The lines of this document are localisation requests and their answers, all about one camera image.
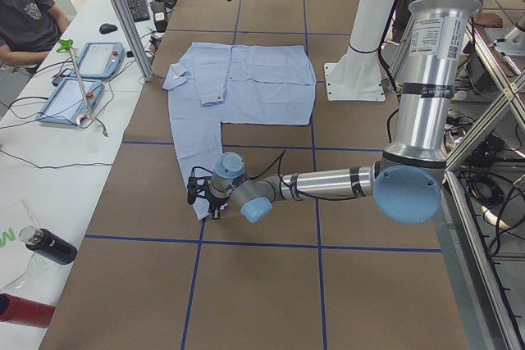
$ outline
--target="green clip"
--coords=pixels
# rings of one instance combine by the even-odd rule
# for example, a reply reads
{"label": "green clip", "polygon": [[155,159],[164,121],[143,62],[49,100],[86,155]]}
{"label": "green clip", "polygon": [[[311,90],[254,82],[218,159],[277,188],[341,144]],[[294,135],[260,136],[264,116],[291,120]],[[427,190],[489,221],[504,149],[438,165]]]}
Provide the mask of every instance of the green clip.
{"label": "green clip", "polygon": [[73,40],[58,40],[60,43],[60,48],[57,50],[57,52],[69,52],[70,49],[73,48]]}

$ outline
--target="blue cloth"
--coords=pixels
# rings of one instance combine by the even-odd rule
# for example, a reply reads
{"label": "blue cloth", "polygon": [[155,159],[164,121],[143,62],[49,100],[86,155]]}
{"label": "blue cloth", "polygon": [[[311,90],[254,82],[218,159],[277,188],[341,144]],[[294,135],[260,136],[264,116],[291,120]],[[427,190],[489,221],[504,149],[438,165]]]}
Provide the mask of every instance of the blue cloth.
{"label": "blue cloth", "polygon": [[[301,46],[249,47],[193,43],[170,66],[171,132],[185,182],[193,166],[212,169],[222,154],[221,123],[307,125],[315,74]],[[206,175],[197,171],[197,176]],[[199,219],[208,202],[197,199]]]}

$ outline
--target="black mouse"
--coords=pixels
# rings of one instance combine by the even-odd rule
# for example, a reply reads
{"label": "black mouse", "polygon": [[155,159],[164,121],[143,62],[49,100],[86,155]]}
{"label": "black mouse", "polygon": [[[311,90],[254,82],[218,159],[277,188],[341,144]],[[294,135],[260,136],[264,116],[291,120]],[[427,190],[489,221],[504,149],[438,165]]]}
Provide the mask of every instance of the black mouse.
{"label": "black mouse", "polygon": [[101,24],[100,28],[98,28],[98,31],[101,34],[108,34],[108,33],[114,32],[117,29],[118,28],[115,25],[112,25],[112,24]]}

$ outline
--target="red can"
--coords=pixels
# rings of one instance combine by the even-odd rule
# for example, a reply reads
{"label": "red can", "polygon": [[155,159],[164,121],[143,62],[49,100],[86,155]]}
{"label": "red can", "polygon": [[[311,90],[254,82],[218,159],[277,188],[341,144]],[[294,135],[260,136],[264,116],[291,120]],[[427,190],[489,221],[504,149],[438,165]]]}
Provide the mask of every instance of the red can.
{"label": "red can", "polygon": [[47,328],[54,312],[55,307],[51,305],[10,294],[0,294],[0,321]]}

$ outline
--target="white desk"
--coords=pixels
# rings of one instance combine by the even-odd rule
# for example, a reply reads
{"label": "white desk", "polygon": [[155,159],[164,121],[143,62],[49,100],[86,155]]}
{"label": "white desk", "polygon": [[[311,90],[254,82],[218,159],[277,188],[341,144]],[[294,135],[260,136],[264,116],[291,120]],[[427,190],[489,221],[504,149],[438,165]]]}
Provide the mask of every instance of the white desk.
{"label": "white desk", "polygon": [[[98,32],[98,27],[102,23],[119,26],[110,1],[88,0],[62,37],[73,39],[74,47],[78,50],[89,41],[120,41],[128,51],[130,47],[120,26],[116,32],[102,35]],[[136,26],[140,36],[154,30],[153,19],[137,23]],[[148,37],[145,37],[143,42],[147,43]],[[57,53],[53,50],[42,67],[65,61],[68,57],[66,53]],[[126,58],[123,66],[129,61],[130,59]],[[58,69],[59,66],[55,66],[38,73],[27,84],[20,97],[34,95],[48,97],[55,89],[51,84],[51,77]],[[46,166],[75,162],[112,163],[120,147],[124,129],[139,98],[142,81],[136,63],[130,65],[122,75],[112,81],[115,98],[100,116],[106,124],[108,138],[103,136],[102,129],[96,124],[92,124],[86,130],[77,130],[33,122],[10,129],[0,129],[0,143],[3,144],[3,150]],[[98,105],[94,108],[95,112],[110,97],[109,89],[105,89]],[[27,116],[40,111],[42,106],[42,101],[24,100],[20,102],[20,106],[14,107],[14,110],[21,116]],[[18,120],[8,112],[0,121],[0,127],[21,122],[22,120]],[[0,208],[24,198],[41,226],[60,234],[79,247],[110,168],[88,166],[39,170],[0,153]],[[53,264],[31,283],[18,290],[10,290],[9,293],[56,305],[70,269],[71,265]],[[39,347],[44,334],[43,329],[0,323],[2,346],[10,350],[35,350]]]}

